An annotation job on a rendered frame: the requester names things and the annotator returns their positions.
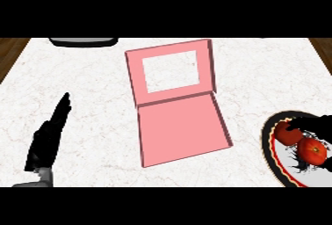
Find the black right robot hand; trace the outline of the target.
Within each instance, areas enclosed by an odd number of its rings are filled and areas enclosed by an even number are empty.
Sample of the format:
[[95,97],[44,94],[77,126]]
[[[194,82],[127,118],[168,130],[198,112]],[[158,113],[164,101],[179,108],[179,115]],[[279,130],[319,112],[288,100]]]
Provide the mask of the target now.
[[[332,115],[316,118],[300,117],[289,122],[288,130],[300,129],[313,132],[319,140],[325,140],[332,145]],[[326,157],[326,161],[317,167],[332,172],[332,157]]]

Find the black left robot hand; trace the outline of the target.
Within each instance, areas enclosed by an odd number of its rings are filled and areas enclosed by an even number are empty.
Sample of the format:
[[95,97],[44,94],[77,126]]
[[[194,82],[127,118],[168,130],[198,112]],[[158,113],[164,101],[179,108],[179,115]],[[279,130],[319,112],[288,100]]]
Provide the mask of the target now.
[[67,124],[70,111],[70,94],[65,93],[55,108],[50,120],[43,122],[34,133],[27,153],[25,171],[52,167],[59,152],[61,133]]

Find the red tomato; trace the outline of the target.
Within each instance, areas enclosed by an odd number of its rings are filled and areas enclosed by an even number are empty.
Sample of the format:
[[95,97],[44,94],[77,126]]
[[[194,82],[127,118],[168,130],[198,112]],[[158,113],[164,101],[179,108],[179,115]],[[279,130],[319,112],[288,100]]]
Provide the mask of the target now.
[[297,153],[300,158],[314,166],[326,161],[326,147],[314,138],[304,138],[297,144]]
[[285,121],[281,121],[275,127],[275,139],[285,145],[295,145],[304,138],[303,132],[298,129],[292,131],[288,130],[289,124]]

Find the black rimmed patterned plate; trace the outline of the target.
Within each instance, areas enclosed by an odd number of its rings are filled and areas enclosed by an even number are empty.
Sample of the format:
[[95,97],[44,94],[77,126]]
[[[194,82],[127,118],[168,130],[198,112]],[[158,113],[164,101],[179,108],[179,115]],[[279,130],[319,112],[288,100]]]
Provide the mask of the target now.
[[270,170],[286,187],[332,187],[332,172],[307,164],[297,155],[297,145],[285,146],[275,138],[279,122],[289,122],[298,117],[314,118],[307,112],[284,111],[264,123],[261,131],[263,155]]

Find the pink cardboard box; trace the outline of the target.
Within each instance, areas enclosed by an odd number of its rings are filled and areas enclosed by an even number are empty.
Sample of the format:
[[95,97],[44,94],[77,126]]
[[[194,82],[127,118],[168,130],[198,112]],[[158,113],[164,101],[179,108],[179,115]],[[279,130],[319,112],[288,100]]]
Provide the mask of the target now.
[[[167,91],[146,88],[143,59],[194,51],[199,83]],[[126,52],[137,109],[142,166],[149,167],[232,146],[220,113],[213,42],[192,40]]]

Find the black and grey appliance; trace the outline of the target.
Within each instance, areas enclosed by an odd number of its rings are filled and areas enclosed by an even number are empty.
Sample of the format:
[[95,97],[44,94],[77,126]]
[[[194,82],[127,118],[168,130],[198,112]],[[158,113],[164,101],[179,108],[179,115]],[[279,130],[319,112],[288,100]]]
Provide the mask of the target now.
[[117,44],[117,38],[50,38],[50,43],[56,47],[111,47]]

